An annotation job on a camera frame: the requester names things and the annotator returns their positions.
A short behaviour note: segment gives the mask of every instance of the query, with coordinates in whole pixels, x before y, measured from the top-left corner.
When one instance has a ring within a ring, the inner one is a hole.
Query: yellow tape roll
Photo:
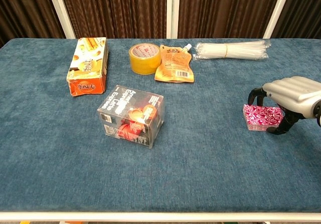
[[[161,63],[161,51],[151,43],[140,43],[129,50],[130,65],[133,72],[148,75],[156,72]]]

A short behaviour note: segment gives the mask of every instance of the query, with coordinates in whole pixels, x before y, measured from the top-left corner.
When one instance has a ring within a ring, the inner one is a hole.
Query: rubber band
[[[225,51],[225,56],[224,56],[224,58],[226,58],[226,56],[227,56],[227,44],[224,43],[224,45],[225,45],[225,47],[226,47],[226,51]]]

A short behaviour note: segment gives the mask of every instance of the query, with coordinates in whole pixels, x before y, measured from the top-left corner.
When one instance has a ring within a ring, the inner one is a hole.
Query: pink patterned box
[[[244,118],[249,130],[265,131],[268,127],[278,127],[283,119],[279,107],[243,106]]]

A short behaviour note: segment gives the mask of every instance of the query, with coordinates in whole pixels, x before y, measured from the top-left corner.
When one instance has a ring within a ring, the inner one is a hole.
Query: orange snack box
[[[67,74],[72,96],[105,91],[108,47],[105,37],[80,38]]]

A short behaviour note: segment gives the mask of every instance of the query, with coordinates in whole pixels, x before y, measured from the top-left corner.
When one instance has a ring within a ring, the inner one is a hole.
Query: robot finger
[[[262,106],[263,99],[264,99],[264,97],[266,97],[266,91],[264,91],[263,88],[261,88],[261,87],[253,89],[249,94],[247,104],[252,105],[255,100],[255,97],[258,97],[257,98],[257,105]]]
[[[266,131],[274,135],[282,135],[288,132],[296,122],[303,119],[304,119],[304,116],[302,114],[286,110],[285,116],[282,119],[279,126],[277,128],[269,127],[266,129]]]
[[[313,114],[316,117],[317,124],[321,127],[320,121],[321,121],[321,101],[319,101],[315,106],[313,110]]]

